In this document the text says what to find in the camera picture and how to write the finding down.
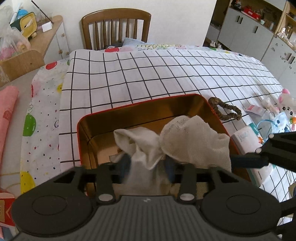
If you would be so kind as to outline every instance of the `white cloth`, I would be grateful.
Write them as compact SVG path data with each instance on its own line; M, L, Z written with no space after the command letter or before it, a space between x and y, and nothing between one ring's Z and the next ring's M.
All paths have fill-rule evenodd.
M147 128L137 127L115 130L114 138L117 146L131 156L129 174L124 180L124 185L114 188L115 193L144 196L167 194L170 183L163 163L159 163L164 156L159 136Z
M162 151L176 161L192 163L197 168L222 167L231 172L229 139L197 115L178 116L160 133Z
M117 146L131 156L129 175L118 190L125 195L165 195L170 189L160 161L168 155L199 168L220 166L231 171L229 136L218 134L199 116L179 116L158 136L144 127L114 131Z

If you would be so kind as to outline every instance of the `green balloon print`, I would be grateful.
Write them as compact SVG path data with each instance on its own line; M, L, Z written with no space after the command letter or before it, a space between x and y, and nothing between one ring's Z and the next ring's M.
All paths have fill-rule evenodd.
M36 129L36 119L32 115L27 114L25 119L24 131L22 135L24 137L30 137L33 135L35 129Z

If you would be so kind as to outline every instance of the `face mask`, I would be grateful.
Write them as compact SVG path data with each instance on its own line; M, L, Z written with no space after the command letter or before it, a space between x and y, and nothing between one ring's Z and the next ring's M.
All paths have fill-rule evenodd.
M257 124L257 128L260 123L267 121L270 122L271 127L267 133L266 140L268 139L268 135L271 133L283 133L283 132L290 132L290 121L287 118L287 115L285 112L279 113L273 120L261 120Z

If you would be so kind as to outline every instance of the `chair backrest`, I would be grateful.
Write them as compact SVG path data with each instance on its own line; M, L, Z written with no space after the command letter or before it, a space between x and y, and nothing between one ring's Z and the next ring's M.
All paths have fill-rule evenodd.
M123 29L123 19L126 19L126 37L129 37L130 30L130 19L135 20L134 29L133 29L133 38L137 38L138 30L138 20L144 20L143 31L142 31L142 41L147 42L151 14L139 9L132 8L113 8L113 9L104 9L96 12L89 13L81 19L82 30L85 40L86 49L92 49L91 46L91 36L89 32L89 24L95 24L95 39L96 39L96 48L100 50L100 41L99 41L99 29L98 22L103 22L103 46L104 48L108 45L107 43L107 33L106 33L106 21L111 21L110 29L110 42L111 44L115 43L115 31L114 31L114 20L119 19L118 24L118 42L122 41L122 29Z

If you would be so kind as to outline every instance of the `plush toy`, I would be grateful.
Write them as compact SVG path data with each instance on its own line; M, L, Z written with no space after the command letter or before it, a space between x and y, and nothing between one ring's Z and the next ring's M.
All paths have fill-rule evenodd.
M285 112L287 118L292 124L292 130L295 129L296 124L296 100L291 97L290 92L287 89L283 89L278 98L278 107L280 112Z

